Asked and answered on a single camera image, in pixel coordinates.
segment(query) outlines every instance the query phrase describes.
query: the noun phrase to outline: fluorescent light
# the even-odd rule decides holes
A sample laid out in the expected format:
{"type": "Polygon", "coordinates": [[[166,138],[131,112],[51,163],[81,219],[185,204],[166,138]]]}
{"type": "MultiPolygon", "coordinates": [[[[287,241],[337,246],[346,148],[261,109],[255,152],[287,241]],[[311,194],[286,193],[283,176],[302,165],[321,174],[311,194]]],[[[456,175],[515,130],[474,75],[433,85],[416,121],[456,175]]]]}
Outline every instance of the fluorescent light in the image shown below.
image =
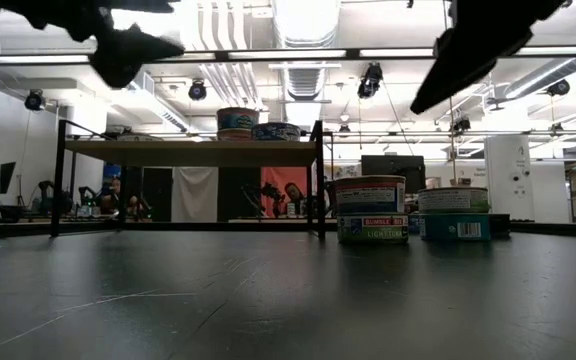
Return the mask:
{"type": "Polygon", "coordinates": [[[576,56],[576,46],[534,46],[525,47],[516,53],[517,56],[576,56]]]}
{"type": "Polygon", "coordinates": [[[450,136],[450,131],[395,131],[397,136],[450,136]]]}
{"type": "Polygon", "coordinates": [[[188,51],[182,56],[159,60],[159,62],[209,61],[215,60],[215,53],[209,51],[188,51]]]}
{"type": "Polygon", "coordinates": [[[332,104],[332,100],[279,100],[280,104],[332,104]]]}
{"type": "Polygon", "coordinates": [[[142,11],[112,9],[115,30],[127,30],[137,24],[144,33],[159,37],[175,29],[177,17],[174,13],[148,13],[142,11]]]}
{"type": "Polygon", "coordinates": [[[268,64],[270,70],[292,70],[292,69],[341,69],[339,63],[286,63],[286,64],[268,64]]]}
{"type": "Polygon", "coordinates": [[[0,56],[0,65],[2,64],[88,64],[87,55],[8,55],[0,56]]]}
{"type": "Polygon", "coordinates": [[[253,59],[309,59],[309,58],[344,58],[346,50],[272,50],[272,51],[235,51],[228,54],[232,60],[253,59]]]}
{"type": "Polygon", "coordinates": [[[366,49],[359,51],[360,57],[429,57],[434,58],[432,48],[423,49],[366,49]]]}

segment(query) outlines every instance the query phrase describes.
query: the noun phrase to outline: black monitor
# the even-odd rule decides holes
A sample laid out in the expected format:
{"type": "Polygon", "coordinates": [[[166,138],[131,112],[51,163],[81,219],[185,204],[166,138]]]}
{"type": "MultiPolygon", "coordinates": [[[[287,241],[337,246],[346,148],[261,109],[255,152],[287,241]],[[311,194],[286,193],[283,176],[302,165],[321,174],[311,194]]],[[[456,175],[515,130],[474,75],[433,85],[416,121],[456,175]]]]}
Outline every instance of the black monitor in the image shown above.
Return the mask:
{"type": "Polygon", "coordinates": [[[364,155],[362,175],[399,175],[406,178],[406,194],[426,188],[426,166],[423,156],[364,155]]]}
{"type": "Polygon", "coordinates": [[[6,194],[8,192],[8,187],[10,186],[10,181],[12,180],[12,174],[15,171],[15,164],[14,162],[1,164],[0,171],[0,194],[6,194]]]}

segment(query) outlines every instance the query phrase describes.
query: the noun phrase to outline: spotlight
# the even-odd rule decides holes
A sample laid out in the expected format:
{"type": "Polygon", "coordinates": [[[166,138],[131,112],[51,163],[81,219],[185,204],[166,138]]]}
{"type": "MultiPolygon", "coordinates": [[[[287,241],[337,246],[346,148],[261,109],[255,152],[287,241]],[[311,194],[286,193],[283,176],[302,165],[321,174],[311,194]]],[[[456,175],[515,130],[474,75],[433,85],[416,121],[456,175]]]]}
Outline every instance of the spotlight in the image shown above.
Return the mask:
{"type": "Polygon", "coordinates": [[[470,119],[467,116],[461,117],[455,120],[455,124],[452,126],[453,131],[463,132],[470,130],[470,119]]]}
{"type": "Polygon", "coordinates": [[[348,124],[341,124],[341,126],[339,127],[339,132],[350,132],[350,127],[348,126],[348,124]]]}
{"type": "Polygon", "coordinates": [[[44,99],[43,93],[41,90],[30,90],[30,94],[28,94],[24,102],[26,109],[31,111],[44,110],[46,108],[46,99],[44,99]]]}
{"type": "Polygon", "coordinates": [[[566,79],[558,81],[546,88],[546,94],[550,96],[555,95],[563,96],[568,94],[569,91],[570,91],[570,84],[568,83],[568,81],[566,81],[566,79]]]}
{"type": "Polygon", "coordinates": [[[203,79],[195,79],[188,90],[188,96],[194,101],[201,101],[206,98],[206,87],[203,79]]]}
{"type": "Polygon", "coordinates": [[[379,63],[372,63],[366,70],[366,74],[361,79],[359,84],[359,90],[357,90],[357,95],[361,99],[368,99],[375,95],[377,90],[379,90],[379,83],[384,79],[383,72],[381,71],[381,66],[379,63]]]}

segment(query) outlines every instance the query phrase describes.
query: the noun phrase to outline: cable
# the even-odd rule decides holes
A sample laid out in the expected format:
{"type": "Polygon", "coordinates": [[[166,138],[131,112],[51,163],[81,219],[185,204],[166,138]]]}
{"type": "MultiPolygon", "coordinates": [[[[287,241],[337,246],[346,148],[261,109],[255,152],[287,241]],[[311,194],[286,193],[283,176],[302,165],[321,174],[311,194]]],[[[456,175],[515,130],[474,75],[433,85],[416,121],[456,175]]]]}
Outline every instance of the cable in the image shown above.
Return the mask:
{"type": "Polygon", "coordinates": [[[399,129],[401,130],[401,135],[404,137],[404,141],[406,142],[406,145],[408,145],[408,150],[410,150],[410,155],[415,155],[415,153],[412,151],[412,146],[410,146],[410,143],[408,142],[408,138],[406,137],[406,131],[404,130],[404,127],[401,125],[401,121],[399,121],[399,116],[397,115],[397,110],[395,109],[395,105],[392,103],[392,98],[390,97],[390,92],[388,91],[388,85],[386,85],[386,82],[384,81],[384,79],[381,79],[381,82],[384,84],[384,89],[386,90],[386,95],[388,95],[388,102],[390,102],[390,108],[392,109],[393,114],[395,114],[395,120],[397,120],[397,124],[399,124],[399,129]]]}

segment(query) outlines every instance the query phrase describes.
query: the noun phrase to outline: ceiling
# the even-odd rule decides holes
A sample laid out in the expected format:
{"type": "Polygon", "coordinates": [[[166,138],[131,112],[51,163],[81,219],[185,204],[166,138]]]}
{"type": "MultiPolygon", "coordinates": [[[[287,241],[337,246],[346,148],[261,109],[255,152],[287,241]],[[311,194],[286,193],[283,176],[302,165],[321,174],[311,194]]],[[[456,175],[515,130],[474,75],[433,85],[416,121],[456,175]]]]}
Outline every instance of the ceiling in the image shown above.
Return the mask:
{"type": "MultiPolygon", "coordinates": [[[[275,35],[273,20],[263,14],[272,14],[269,0],[243,0],[246,11],[244,34],[247,45],[254,49],[274,48],[275,35]]],[[[351,47],[432,47],[435,38],[445,28],[444,4],[437,0],[417,0],[412,9],[406,8],[407,1],[342,0],[336,46],[351,47]]],[[[207,7],[208,2],[200,2],[207,7]]],[[[214,35],[217,36],[217,12],[214,14],[214,35]]],[[[158,18],[154,23],[161,34],[179,41],[187,29],[179,25],[174,16],[158,18]]],[[[576,1],[567,9],[561,9],[545,22],[533,27],[535,36],[532,45],[576,45],[576,1]]],[[[486,29],[482,29],[485,39],[486,29]]],[[[32,29],[20,16],[2,13],[0,16],[0,53],[73,53],[91,52],[95,49],[94,40],[76,43],[67,34],[49,26],[44,31],[32,29]]],[[[452,104],[458,104],[469,97],[482,84],[512,83],[531,71],[538,69],[552,59],[504,59],[500,60],[489,76],[454,96],[452,104]]],[[[342,62],[341,68],[328,70],[320,118],[327,127],[337,129],[340,115],[347,114],[353,131],[399,130],[397,119],[405,130],[430,131],[438,127],[447,130],[449,117],[441,118],[449,112],[450,101],[433,107],[429,111],[414,115],[408,110],[421,82],[432,66],[432,61],[384,61],[381,67],[386,86],[368,101],[359,101],[356,96],[358,78],[365,72],[366,62],[342,62]]],[[[214,114],[223,107],[222,100],[210,86],[208,96],[203,101],[191,101],[187,95],[188,85],[202,73],[196,64],[158,64],[144,69],[156,81],[156,93],[165,99],[175,111],[184,115],[191,123],[193,131],[214,131],[214,114]]],[[[253,63],[255,83],[268,108],[269,119],[285,120],[283,111],[284,92],[280,73],[268,68],[268,63],[253,63]]],[[[3,70],[16,79],[5,80],[12,84],[19,79],[72,78],[90,89],[93,97],[110,105],[109,122],[128,124],[133,127],[161,123],[161,119],[145,111],[141,104],[125,97],[125,92],[110,90],[97,74],[88,66],[43,66],[9,67],[3,70]]],[[[566,78],[571,84],[571,92],[563,97],[552,99],[546,95],[529,95],[521,99],[520,105],[529,114],[528,128],[546,129],[554,118],[559,119],[576,114],[576,73],[566,78]]],[[[473,128],[483,128],[484,117],[479,97],[468,102],[467,114],[473,128]]],[[[576,129],[576,123],[566,129],[576,129]]]]}

